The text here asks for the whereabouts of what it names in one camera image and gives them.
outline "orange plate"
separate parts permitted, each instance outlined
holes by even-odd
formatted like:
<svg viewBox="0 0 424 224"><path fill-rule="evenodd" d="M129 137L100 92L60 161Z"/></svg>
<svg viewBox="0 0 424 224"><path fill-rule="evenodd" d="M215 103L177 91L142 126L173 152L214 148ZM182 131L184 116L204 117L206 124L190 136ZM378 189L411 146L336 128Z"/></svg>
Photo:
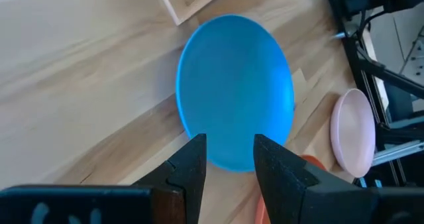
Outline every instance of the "orange plate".
<svg viewBox="0 0 424 224"><path fill-rule="evenodd" d="M317 167L321 168L322 170L325 170L324 165L316 157L311 156L311 155L301 155L301 157L304 160L306 160L306 161L316 165ZM258 209L256 210L255 223L256 224L271 224L270 217L268 216L268 212L266 211L264 198L262 197L262 195L259 198Z"/></svg>

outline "pink plate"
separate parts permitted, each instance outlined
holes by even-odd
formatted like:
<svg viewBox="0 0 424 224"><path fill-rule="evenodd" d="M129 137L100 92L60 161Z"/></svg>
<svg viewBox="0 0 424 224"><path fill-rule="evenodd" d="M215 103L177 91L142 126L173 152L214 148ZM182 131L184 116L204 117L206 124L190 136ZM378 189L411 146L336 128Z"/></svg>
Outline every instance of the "pink plate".
<svg viewBox="0 0 424 224"><path fill-rule="evenodd" d="M376 146L374 116L366 96L350 89L331 117L331 144L340 166L356 178L370 169Z"/></svg>

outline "wooden tray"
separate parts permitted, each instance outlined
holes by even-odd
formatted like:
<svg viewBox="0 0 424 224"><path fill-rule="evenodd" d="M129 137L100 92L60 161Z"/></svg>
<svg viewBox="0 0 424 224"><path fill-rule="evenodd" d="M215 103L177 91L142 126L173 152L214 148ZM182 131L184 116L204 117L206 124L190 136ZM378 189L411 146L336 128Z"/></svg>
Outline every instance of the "wooden tray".
<svg viewBox="0 0 424 224"><path fill-rule="evenodd" d="M180 25L188 20L211 1L212 0L195 0L191 5L187 6L184 0L164 0L165 6L176 25Z"/></svg>

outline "wooden table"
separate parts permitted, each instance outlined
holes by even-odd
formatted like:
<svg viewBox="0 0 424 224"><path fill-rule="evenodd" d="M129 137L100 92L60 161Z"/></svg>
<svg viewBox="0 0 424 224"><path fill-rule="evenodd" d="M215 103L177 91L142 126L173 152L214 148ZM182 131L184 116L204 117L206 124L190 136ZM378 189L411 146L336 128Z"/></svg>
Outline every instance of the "wooden table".
<svg viewBox="0 0 424 224"><path fill-rule="evenodd" d="M258 21L288 59L286 147L351 181L329 141L333 105L354 87L329 11L326 0L215 0L176 27L161 0L0 0L0 186L131 184L170 157L188 141L174 95L180 53L225 13ZM200 223L253 223L259 195L255 174L208 164Z"/></svg>

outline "blue plate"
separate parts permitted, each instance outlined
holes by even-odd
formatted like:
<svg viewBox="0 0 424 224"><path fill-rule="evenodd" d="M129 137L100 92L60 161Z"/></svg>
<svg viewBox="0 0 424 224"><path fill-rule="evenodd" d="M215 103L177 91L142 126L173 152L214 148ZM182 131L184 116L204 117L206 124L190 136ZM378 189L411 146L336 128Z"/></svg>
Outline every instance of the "blue plate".
<svg viewBox="0 0 424 224"><path fill-rule="evenodd" d="M230 171L254 171L254 135L283 145L293 121L283 52L258 23L238 15L194 32L178 66L176 97L188 136L206 133L207 159Z"/></svg>

